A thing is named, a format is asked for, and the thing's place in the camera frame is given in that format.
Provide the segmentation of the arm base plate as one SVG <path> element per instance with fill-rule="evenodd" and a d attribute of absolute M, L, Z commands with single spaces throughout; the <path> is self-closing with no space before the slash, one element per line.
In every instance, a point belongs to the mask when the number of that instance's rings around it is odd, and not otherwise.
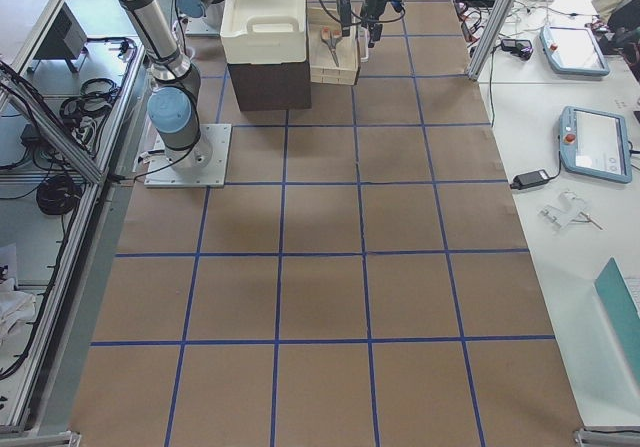
<path fill-rule="evenodd" d="M 218 17 L 188 17 L 185 34 L 191 37 L 219 37 L 222 20 Z"/>
<path fill-rule="evenodd" d="M 160 150 L 149 161 L 151 173 L 144 177 L 150 188 L 223 187 L 226 180 L 231 143 L 230 124 L 202 124 L 201 138 L 182 160 L 184 153 L 169 150 L 155 134 L 153 150 Z"/>

